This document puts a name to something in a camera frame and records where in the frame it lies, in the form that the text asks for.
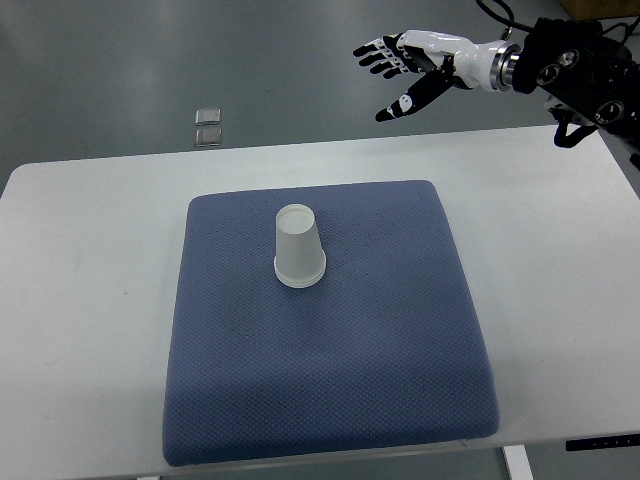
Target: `gray floor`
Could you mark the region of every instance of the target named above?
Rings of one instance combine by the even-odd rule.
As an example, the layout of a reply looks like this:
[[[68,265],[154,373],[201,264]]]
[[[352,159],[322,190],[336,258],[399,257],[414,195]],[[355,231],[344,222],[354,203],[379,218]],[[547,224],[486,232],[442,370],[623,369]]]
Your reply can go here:
[[[556,0],[509,3],[523,23],[567,18]],[[221,148],[553,123],[541,91],[452,90],[418,115],[377,124],[375,113],[415,78],[369,75],[351,51],[409,28],[476,42],[501,32],[473,0],[0,0],[0,192],[25,163],[194,150],[194,113],[207,106],[222,108]],[[640,38],[629,44],[640,58]],[[605,140],[639,192],[627,153]],[[566,453],[554,444],[528,453],[537,480],[640,476],[634,448]],[[506,471],[499,451],[484,451],[215,476],[294,477],[497,479]]]

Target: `blue cushion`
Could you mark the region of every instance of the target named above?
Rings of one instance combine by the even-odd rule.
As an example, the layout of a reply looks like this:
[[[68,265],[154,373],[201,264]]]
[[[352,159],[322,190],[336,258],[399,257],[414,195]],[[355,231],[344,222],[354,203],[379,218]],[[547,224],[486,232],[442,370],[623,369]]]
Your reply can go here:
[[[302,203],[327,256],[282,285],[275,217]],[[493,377],[449,225],[426,181],[191,202],[163,426],[173,466],[489,436]]]

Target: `white paper cup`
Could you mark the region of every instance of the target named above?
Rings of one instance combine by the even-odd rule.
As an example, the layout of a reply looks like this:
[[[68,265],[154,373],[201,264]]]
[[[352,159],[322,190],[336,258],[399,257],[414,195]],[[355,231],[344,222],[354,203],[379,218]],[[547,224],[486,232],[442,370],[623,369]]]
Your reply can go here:
[[[326,265],[313,210],[299,203],[282,208],[276,215],[273,259],[278,280],[288,287],[310,287],[322,278]]]

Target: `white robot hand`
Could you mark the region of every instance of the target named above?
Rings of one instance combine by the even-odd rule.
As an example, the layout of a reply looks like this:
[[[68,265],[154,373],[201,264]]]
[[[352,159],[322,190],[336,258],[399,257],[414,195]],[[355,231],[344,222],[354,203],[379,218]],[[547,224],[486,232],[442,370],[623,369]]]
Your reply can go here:
[[[376,120],[385,121],[421,110],[453,85],[507,90],[507,77],[513,71],[509,60],[519,51],[518,45],[505,40],[477,45],[446,33],[409,30],[373,40],[353,54],[363,57],[361,66],[373,64],[371,73],[382,73],[384,78],[424,73],[399,100],[378,112]]]

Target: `upside-down cup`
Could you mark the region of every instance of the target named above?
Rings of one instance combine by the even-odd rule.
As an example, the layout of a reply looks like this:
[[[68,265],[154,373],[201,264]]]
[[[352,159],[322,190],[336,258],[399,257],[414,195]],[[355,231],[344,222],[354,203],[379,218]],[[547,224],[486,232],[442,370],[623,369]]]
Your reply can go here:
[[[292,288],[310,287],[322,278],[326,265],[313,210],[298,203],[283,207],[276,215],[273,266],[278,280]]]

